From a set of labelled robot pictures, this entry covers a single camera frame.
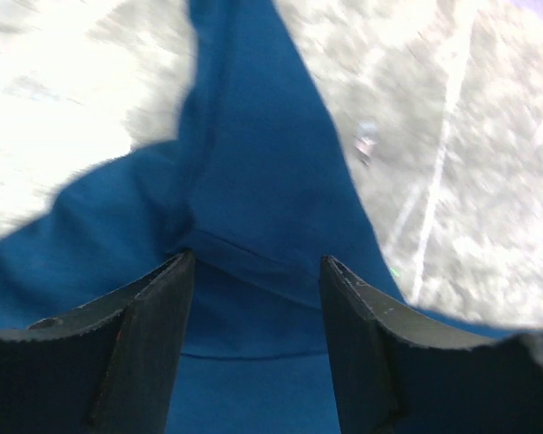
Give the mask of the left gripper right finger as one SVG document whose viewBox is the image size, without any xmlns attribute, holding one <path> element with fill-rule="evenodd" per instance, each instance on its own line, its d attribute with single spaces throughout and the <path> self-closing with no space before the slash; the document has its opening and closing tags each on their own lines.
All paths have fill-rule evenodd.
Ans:
<svg viewBox="0 0 543 434">
<path fill-rule="evenodd" d="M 332 257 L 320 296 L 342 432 L 543 433 L 543 333 L 447 325 Z"/>
</svg>

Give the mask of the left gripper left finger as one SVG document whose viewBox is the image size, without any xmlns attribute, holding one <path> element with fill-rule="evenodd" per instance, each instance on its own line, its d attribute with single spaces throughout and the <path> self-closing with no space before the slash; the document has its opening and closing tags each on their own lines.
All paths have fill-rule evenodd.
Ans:
<svg viewBox="0 0 543 434">
<path fill-rule="evenodd" d="M 161 433 L 194 291 L 185 251 L 123 288 L 0 330 L 0 433 Z"/>
</svg>

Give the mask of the blue t shirt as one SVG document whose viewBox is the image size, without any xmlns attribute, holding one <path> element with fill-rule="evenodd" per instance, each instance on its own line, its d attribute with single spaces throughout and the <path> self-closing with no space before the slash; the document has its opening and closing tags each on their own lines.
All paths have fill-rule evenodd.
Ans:
<svg viewBox="0 0 543 434">
<path fill-rule="evenodd" d="M 0 240 L 0 329 L 124 286 L 184 249 L 195 291 L 169 433 L 337 433 L 320 260 L 398 290 L 338 135 L 271 1 L 193 1 L 176 138 L 64 187 Z"/>
</svg>

